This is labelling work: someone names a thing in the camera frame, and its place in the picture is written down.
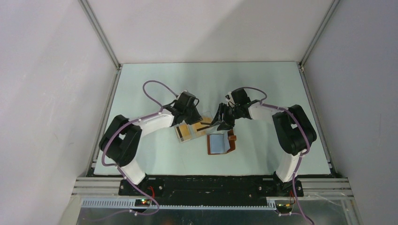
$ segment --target light blue table surface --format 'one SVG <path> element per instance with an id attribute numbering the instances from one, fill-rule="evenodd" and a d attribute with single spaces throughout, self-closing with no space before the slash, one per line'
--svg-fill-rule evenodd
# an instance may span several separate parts
<path id="1" fill-rule="evenodd" d="M 301 105 L 315 127 L 295 62 L 124 64 L 107 125 L 119 114 L 136 118 L 159 109 L 142 91 L 142 84 L 147 80 L 161 81 L 176 93 L 187 89 L 200 99 L 199 112 L 210 111 L 213 116 L 229 91 L 242 86 L 256 87 L 268 94 L 265 103 L 286 107 Z M 163 105 L 173 100 L 173 95 L 159 84 L 150 83 L 146 90 Z M 262 94 L 254 90 L 247 93 L 252 100 L 262 98 Z M 147 174 L 259 175 L 272 174 L 277 169 L 284 151 L 274 125 L 239 119 L 234 133 L 236 150 L 208 155 L 206 136 L 179 143 L 174 128 L 164 128 L 140 140 L 137 161 Z M 104 167 L 101 156 L 100 151 L 94 174 L 119 174 L 114 167 Z M 319 138 L 310 154 L 303 158 L 298 173 L 330 173 Z"/>

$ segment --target red wire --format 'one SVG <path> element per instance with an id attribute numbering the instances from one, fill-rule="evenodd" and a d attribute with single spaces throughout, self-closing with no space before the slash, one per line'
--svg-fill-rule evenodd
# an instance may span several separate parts
<path id="1" fill-rule="evenodd" d="M 153 187 L 149 186 L 148 189 L 152 191 L 152 198 L 155 198 L 155 191 L 153 190 Z"/>
<path id="2" fill-rule="evenodd" d="M 294 204 L 294 203 L 296 203 L 296 199 L 294 198 L 294 194 L 293 194 L 293 192 L 292 192 L 292 191 L 290 191 L 290 204 Z"/>

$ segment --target small box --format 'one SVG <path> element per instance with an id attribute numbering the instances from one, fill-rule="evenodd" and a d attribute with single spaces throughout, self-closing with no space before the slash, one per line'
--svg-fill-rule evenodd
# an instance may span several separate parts
<path id="1" fill-rule="evenodd" d="M 224 134 L 207 135 L 207 153 L 209 155 L 227 154 L 235 150 L 236 139 L 233 130 Z"/>

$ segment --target aluminum frame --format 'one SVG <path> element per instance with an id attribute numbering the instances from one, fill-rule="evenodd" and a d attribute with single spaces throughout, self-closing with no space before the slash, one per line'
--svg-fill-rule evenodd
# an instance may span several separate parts
<path id="1" fill-rule="evenodd" d="M 82 176 L 85 176 L 90 168 L 94 168 L 97 162 L 99 148 L 97 147 L 97 143 L 104 133 L 108 116 L 110 113 L 110 109 L 112 106 L 112 102 L 115 96 L 116 88 L 118 85 L 118 81 L 121 74 L 121 64 L 118 61 L 101 25 L 93 12 L 88 0 L 79 0 L 83 11 L 86 13 L 89 22 L 92 24 L 94 31 L 97 33 L 98 38 L 103 44 L 106 52 L 111 58 L 114 66 L 117 68 L 117 73 L 115 75 L 115 79 L 113 81 L 112 88 L 109 92 L 107 104 L 104 108 L 103 116 L 100 122 L 100 126 L 97 132 L 96 141 L 94 143 L 90 161 L 88 162 L 88 166 L 86 171 Z M 333 0 L 331 3 L 325 17 L 323 18 L 317 32 L 312 38 L 305 54 L 303 55 L 302 60 L 298 63 L 298 70 L 307 94 L 307 98 L 309 104 L 311 106 L 311 110 L 314 115 L 315 124 L 318 128 L 318 133 L 325 150 L 325 155 L 328 159 L 328 163 L 330 165 L 331 170 L 337 171 L 336 167 L 333 165 L 333 160 L 331 157 L 331 153 L 326 144 L 326 138 L 324 136 L 320 120 L 318 118 L 318 114 L 316 112 L 316 107 L 311 96 L 311 92 L 308 87 L 308 83 L 306 81 L 305 73 L 303 65 L 305 65 L 306 60 L 311 54 L 313 48 L 315 47 L 317 41 L 325 30 L 326 25 L 328 24 L 330 18 L 334 14 L 340 0 Z M 78 177 L 75 186 L 72 191 L 72 196 L 78 195 L 84 200 L 90 199 L 114 199 L 115 201 L 127 200 L 141 198 L 141 196 L 119 196 L 119 185 L 121 181 L 121 177 Z M 347 223 L 349 225 L 361 225 L 363 222 L 359 216 L 358 208 L 351 190 L 351 186 L 348 182 L 347 178 L 300 178 L 302 182 L 304 197 L 299 197 L 300 200 L 340 200 L 342 203 L 342 207 L 344 208 L 344 213 L 347 219 Z M 280 201 L 280 200 L 288 200 L 288 197 L 268 197 L 267 200 L 269 202 Z M 180 206 L 178 209 L 188 209 L 187 207 Z"/>

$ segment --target purple cable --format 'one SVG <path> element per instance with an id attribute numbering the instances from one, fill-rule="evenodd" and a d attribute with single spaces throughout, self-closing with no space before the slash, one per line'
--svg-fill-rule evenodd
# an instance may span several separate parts
<path id="1" fill-rule="evenodd" d="M 150 100 L 154 101 L 156 104 L 158 104 L 158 105 L 161 107 L 161 109 L 159 110 L 159 112 L 161 112 L 161 111 L 163 110 L 163 105 L 162 105 L 160 102 L 158 102 L 156 99 L 154 99 L 153 97 L 151 97 L 151 96 L 148 95 L 148 93 L 147 93 L 146 90 L 145 90 L 145 86 L 146 86 L 148 83 L 158 83 L 158 84 L 161 84 L 161 85 L 163 85 L 165 88 L 167 88 L 167 90 L 169 90 L 171 93 L 173 93 L 173 95 L 174 95 L 175 97 L 178 96 L 171 88 L 169 88 L 167 85 L 163 84 L 163 83 L 160 82 L 160 81 L 150 80 L 150 81 L 145 82 L 145 83 L 142 85 L 142 90 L 144 91 L 144 94 L 145 94 Z"/>
<path id="2" fill-rule="evenodd" d="M 303 128 L 302 128 L 301 125 L 299 124 L 299 121 L 296 119 L 296 117 L 294 117 L 294 115 L 293 115 L 289 110 L 287 110 L 287 109 L 285 109 L 285 108 L 283 108 L 283 107 L 278 107 L 278 106 L 276 106 L 276 105 L 268 105 L 268 104 L 262 104 L 262 105 L 263 105 L 263 106 L 266 106 L 266 107 L 274 108 L 274 109 L 277 109 L 277 110 L 283 110 L 283 111 L 285 111 L 285 112 L 293 119 L 293 121 L 296 123 L 296 125 L 297 125 L 297 127 L 298 127 L 298 129 L 299 129 L 299 131 L 300 131 L 300 133 L 301 133 L 301 135 L 303 135 L 304 141 L 306 142 L 306 145 L 307 145 L 307 151 L 300 154 L 300 157 L 299 157 L 298 162 L 297 162 L 297 166 L 296 166 L 296 168 L 294 169 L 293 175 L 292 175 L 292 177 L 291 177 L 291 182 L 292 182 L 292 184 L 293 184 L 293 193 L 294 193 L 294 197 L 296 198 L 296 203 L 297 203 L 297 205 L 298 205 L 298 209 L 300 210 L 302 217 L 303 217 L 304 219 L 306 219 L 310 224 L 314 225 L 315 223 L 314 223 L 309 217 L 307 217 L 307 216 L 304 214 L 304 211 L 303 211 L 303 209 L 301 208 L 301 205 L 300 205 L 300 203 L 299 203 L 299 199 L 297 198 L 296 185 L 295 185 L 295 182 L 294 182 L 296 173 L 297 173 L 297 171 L 299 170 L 299 167 L 300 167 L 300 164 L 301 164 L 301 159 L 302 159 L 302 157 L 310 152 L 310 143 L 309 143 L 309 141 L 308 141 L 308 138 L 307 138 L 307 136 L 306 136 L 306 134 L 305 134 Z"/>
<path id="3" fill-rule="evenodd" d="M 148 119 L 148 118 L 153 117 L 153 116 L 155 116 L 155 115 L 158 115 L 158 114 L 163 110 L 162 104 L 161 104 L 159 101 L 157 101 L 156 99 L 154 99 L 153 97 L 149 96 L 148 93 L 147 93 L 146 90 L 145 90 L 145 86 L 146 86 L 148 83 L 154 83 L 154 82 L 163 85 L 163 86 L 164 86 L 165 88 L 167 88 L 171 93 L 173 93 L 174 96 L 177 97 L 177 94 L 176 94 L 171 88 L 169 88 L 167 85 L 165 85 L 165 84 L 162 83 L 162 82 L 155 81 L 155 80 L 150 80 L 150 81 L 145 82 L 145 83 L 142 85 L 142 90 L 144 91 L 144 94 L 145 94 L 149 99 L 151 99 L 151 100 L 154 101 L 156 104 L 158 104 L 161 108 L 160 108 L 160 110 L 159 110 L 158 112 L 155 112 L 155 113 L 152 113 L 152 114 L 150 114 L 150 115 L 147 115 L 147 116 L 144 116 L 144 117 L 139 118 L 139 119 L 141 119 L 141 120 L 145 120 L 145 119 Z M 144 196 L 146 196 L 147 198 L 149 198 L 152 202 L 154 202 L 154 203 L 156 204 L 156 207 L 157 207 L 157 208 L 156 208 L 156 211 L 150 212 L 150 213 L 142 213 L 142 212 L 136 212 L 136 211 L 133 211 L 133 210 L 121 210 L 121 211 L 117 211 L 117 212 L 115 212 L 115 213 L 113 213 L 113 214 L 111 214 L 111 215 L 108 215 L 108 216 L 106 216 L 106 217 L 104 217 L 104 218 L 95 219 L 95 220 L 89 220 L 89 219 L 87 219 L 87 220 L 92 221 L 92 222 L 98 222 L 98 221 L 108 219 L 108 218 L 110 218 L 110 217 L 112 217 L 112 216 L 114 216 L 114 215 L 116 215 L 116 214 L 123 213 L 123 212 L 135 212 L 135 214 L 138 214 L 138 215 L 149 216 L 149 215 L 153 215 L 153 214 L 155 214 L 155 213 L 157 213 L 157 212 L 159 211 L 159 209 L 160 209 L 159 203 L 158 203 L 154 198 L 152 198 L 152 196 L 148 195 L 147 193 L 145 193 L 145 192 L 143 192 L 141 189 L 139 189 L 139 188 L 127 177 L 127 175 L 122 171 L 122 169 L 121 169 L 116 163 L 110 163 L 110 164 L 105 163 L 105 156 L 107 155 L 108 149 L 109 149 L 111 143 L 114 141 L 114 139 L 115 139 L 115 138 L 121 133 L 121 131 L 124 130 L 127 126 L 129 126 L 129 125 L 131 125 L 131 124 L 137 122 L 139 119 L 135 119 L 135 120 L 131 120 L 131 121 L 127 122 L 126 124 L 124 124 L 123 126 L 121 126 L 121 127 L 112 135 L 112 137 L 109 139 L 109 141 L 107 142 L 107 144 L 106 144 L 106 146 L 105 146 L 105 148 L 104 148 L 104 150 L 103 150 L 101 162 L 102 162 L 102 164 L 103 164 L 104 166 L 116 166 L 116 167 L 117 167 L 117 170 L 122 174 L 123 177 L 126 178 L 126 180 L 130 183 L 131 186 L 133 186 L 133 188 L 135 188 L 139 193 L 143 194 Z"/>
<path id="4" fill-rule="evenodd" d="M 258 88 L 252 88 L 252 87 L 241 87 L 241 88 L 243 88 L 243 89 L 252 89 L 252 90 L 256 90 L 256 91 L 259 91 L 259 92 L 263 93 L 265 97 L 260 99 L 260 104 L 262 104 L 262 101 L 264 101 L 268 97 L 267 94 L 263 90 L 260 90 Z"/>
<path id="5" fill-rule="evenodd" d="M 274 212 L 275 212 L 276 214 L 278 214 L 278 215 L 281 215 L 281 216 L 291 216 L 291 215 L 300 215 L 300 216 L 302 216 L 300 213 L 296 213 L 296 212 L 292 212 L 292 213 L 280 213 L 278 210 L 275 210 Z M 313 221 L 310 217 L 306 216 L 306 218 L 307 218 L 309 221 L 311 221 L 312 224 L 315 224 L 314 221 Z"/>
<path id="6" fill-rule="evenodd" d="M 156 99 L 154 99 L 153 97 L 149 96 L 149 94 L 146 92 L 145 86 L 146 86 L 148 83 L 158 83 L 158 84 L 161 84 L 161 85 L 163 85 L 165 88 L 167 88 L 167 90 L 169 90 L 171 93 L 173 93 L 173 95 L 177 96 L 177 94 L 176 94 L 171 88 L 169 88 L 167 85 L 163 84 L 163 83 L 160 82 L 160 81 L 149 80 L 149 81 L 145 82 L 145 83 L 142 85 L 142 90 L 144 91 L 144 94 L 145 94 L 150 100 L 152 100 L 152 101 L 154 101 L 156 104 L 158 104 L 161 108 L 160 108 L 160 110 L 159 110 L 158 112 L 156 112 L 156 113 L 153 113 L 153 114 L 150 114 L 150 115 L 147 115 L 147 116 L 142 117 L 142 118 L 141 118 L 142 120 L 147 119 L 147 118 L 150 118 L 150 117 L 152 117 L 152 116 L 155 116 L 155 115 L 157 115 L 159 112 L 161 112 L 161 111 L 163 110 L 162 104 L 161 104 L 159 101 L 157 101 Z M 138 119 L 135 119 L 135 120 L 129 121 L 128 123 L 124 124 L 124 125 L 123 125 L 122 127 L 120 127 L 120 128 L 112 135 L 112 137 L 109 139 L 108 143 L 106 144 L 106 146 L 105 146 L 105 148 L 104 148 L 104 151 L 103 151 L 103 153 L 102 153 L 102 158 L 101 158 L 102 164 L 103 164 L 104 166 L 113 166 L 113 165 L 116 166 L 115 163 L 110 163 L 110 164 L 105 163 L 105 155 L 106 155 L 107 152 L 108 152 L 108 148 L 109 148 L 109 146 L 111 145 L 111 143 L 113 142 L 113 140 L 120 134 L 120 132 L 121 132 L 123 129 L 125 129 L 128 125 L 130 125 L 130 124 L 132 124 L 132 123 L 135 123 L 135 122 L 137 122 L 137 121 L 138 121 Z"/>

